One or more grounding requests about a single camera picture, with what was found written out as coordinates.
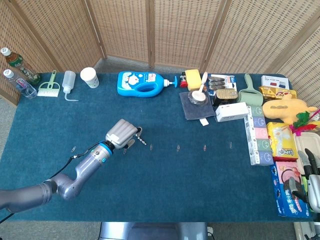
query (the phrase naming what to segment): blue box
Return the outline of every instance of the blue box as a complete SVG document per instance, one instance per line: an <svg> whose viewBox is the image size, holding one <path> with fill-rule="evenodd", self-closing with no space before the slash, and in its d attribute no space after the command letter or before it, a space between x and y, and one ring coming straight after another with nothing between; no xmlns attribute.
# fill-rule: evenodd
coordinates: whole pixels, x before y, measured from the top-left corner
<svg viewBox="0 0 320 240"><path fill-rule="evenodd" d="M277 161L270 166L278 215L282 217L309 218L309 207L301 199L292 196L289 178L294 177L298 190L305 192L296 162Z"/></svg>

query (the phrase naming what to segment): yellow plush toy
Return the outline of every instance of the yellow plush toy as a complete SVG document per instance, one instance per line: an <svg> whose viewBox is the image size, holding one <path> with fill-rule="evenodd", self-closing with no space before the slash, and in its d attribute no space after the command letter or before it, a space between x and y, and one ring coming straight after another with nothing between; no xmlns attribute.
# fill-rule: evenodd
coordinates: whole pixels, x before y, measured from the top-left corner
<svg viewBox="0 0 320 240"><path fill-rule="evenodd" d="M285 95L279 100L267 101L263 104L262 109L266 118L281 119L289 125L298 120L297 114L305 111L309 113L317 111L315 106L308 107L305 101L292 98L291 94Z"/></svg>

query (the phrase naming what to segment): white box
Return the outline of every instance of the white box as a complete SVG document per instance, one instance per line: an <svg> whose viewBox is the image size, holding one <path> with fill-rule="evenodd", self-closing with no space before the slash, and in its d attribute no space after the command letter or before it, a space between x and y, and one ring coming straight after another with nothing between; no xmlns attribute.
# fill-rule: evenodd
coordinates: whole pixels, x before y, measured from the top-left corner
<svg viewBox="0 0 320 240"><path fill-rule="evenodd" d="M249 111L245 102L220 105L216 110L217 122L243 119Z"/></svg>
<svg viewBox="0 0 320 240"><path fill-rule="evenodd" d="M273 88L290 89L289 80L286 77L263 75L261 77L261 85Z"/></svg>

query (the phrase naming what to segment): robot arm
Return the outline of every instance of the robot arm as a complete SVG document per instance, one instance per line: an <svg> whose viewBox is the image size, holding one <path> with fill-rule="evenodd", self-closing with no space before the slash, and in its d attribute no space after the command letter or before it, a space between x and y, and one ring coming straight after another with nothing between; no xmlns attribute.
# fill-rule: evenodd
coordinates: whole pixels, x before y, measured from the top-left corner
<svg viewBox="0 0 320 240"><path fill-rule="evenodd" d="M139 138L141 127L120 119L99 143L76 167L76 179L63 173L54 175L41 184L0 190L0 210L6 208L11 213L18 213L40 205L47 204L52 194L59 194L70 200L81 192L86 181L111 157L114 149L129 148L135 142L133 136Z"/></svg>

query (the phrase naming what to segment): blue table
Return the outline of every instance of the blue table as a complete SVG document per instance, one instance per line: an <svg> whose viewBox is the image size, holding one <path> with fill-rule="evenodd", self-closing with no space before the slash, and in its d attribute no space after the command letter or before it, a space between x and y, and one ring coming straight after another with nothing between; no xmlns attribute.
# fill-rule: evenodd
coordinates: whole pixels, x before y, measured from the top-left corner
<svg viewBox="0 0 320 240"><path fill-rule="evenodd" d="M56 82L62 84L63 75L58 73ZM244 75L234 75L238 90L245 88ZM153 98L123 97L117 94L117 73L97 76L100 85L91 89L77 74L68 97L79 102L65 101L62 91L58 98L21 99L0 162L0 189L43 182L70 156L104 140L121 118L141 126L148 145L136 141L126 154L115 151L77 198L64 201L56 195L12 220L293 221L277 216L269 167L250 165L243 119L217 123L210 117L203 127L185 119L179 97L185 88L170 86ZM163 76L174 79L174 74ZM258 89L261 74L251 77ZM43 81L49 78L50 73L42 74ZM64 173L75 177L78 162ZM2 210L0 218L7 214Z"/></svg>

